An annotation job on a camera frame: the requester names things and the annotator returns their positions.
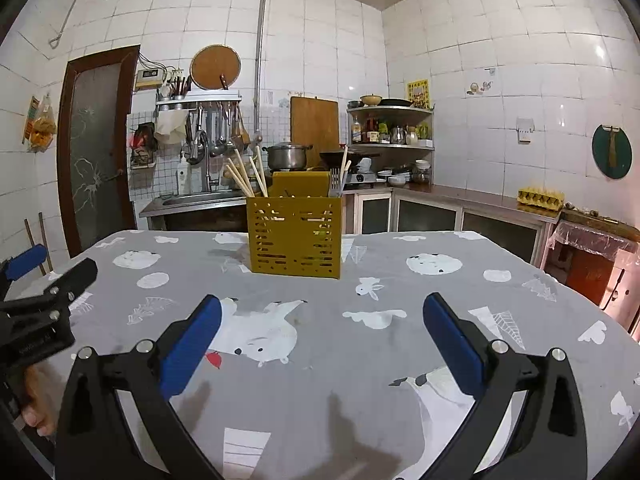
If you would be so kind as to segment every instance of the human hand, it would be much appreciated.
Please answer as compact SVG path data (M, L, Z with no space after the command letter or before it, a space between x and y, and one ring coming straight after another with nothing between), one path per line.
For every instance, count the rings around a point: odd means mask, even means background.
M37 366L30 366L24 371L24 387L33 400L22 410L22 418L28 426L37 428L40 436L56 431L56 419L44 384L45 378Z

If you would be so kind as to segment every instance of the brown door frame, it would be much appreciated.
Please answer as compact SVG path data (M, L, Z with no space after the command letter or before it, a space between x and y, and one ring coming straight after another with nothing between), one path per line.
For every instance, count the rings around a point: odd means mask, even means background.
M73 103L76 79L82 72L87 70L116 63L121 64L120 77L118 79L118 95L116 97L115 124L113 127L113 155L116 167L123 170L120 176L116 178L122 215L127 226L129 226L130 229L135 229L136 217L129 200L129 184L127 183L126 140L127 114L129 114L131 110L131 97L139 53L139 45L126 46L74 59L69 61L66 66L65 81L62 85L62 95L60 97L56 162L58 166L58 197L60 200L62 227L65 232L69 256L72 258L82 252L71 191L71 105Z

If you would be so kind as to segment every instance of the green round board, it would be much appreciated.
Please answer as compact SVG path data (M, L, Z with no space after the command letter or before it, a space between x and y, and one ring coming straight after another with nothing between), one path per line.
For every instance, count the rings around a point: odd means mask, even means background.
M631 143L622 128L609 132L598 126L591 141L591 153L599 170L609 178L622 178L631 169Z

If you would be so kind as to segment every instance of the soap dispenser bottle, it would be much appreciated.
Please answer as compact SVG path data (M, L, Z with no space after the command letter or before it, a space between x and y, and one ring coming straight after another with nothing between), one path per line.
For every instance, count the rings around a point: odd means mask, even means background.
M184 152L180 153L180 163L175 172L178 181L178 195L186 195L191 192L191 165L187 162Z

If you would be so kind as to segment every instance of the blue gripper pad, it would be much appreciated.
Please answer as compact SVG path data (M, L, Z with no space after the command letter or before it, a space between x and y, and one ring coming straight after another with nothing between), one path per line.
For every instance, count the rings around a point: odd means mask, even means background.
M19 256L9 260L9 265L6 270L7 279L12 282L19 280L27 272L35 269L46 259L47 250L44 245L38 244L33 246L28 251L24 251Z
M166 400L184 391L221 323L222 306L212 296L162 361L159 386Z
M439 296L427 296L422 318L460 390L475 399L481 397L485 390L482 361L440 303Z

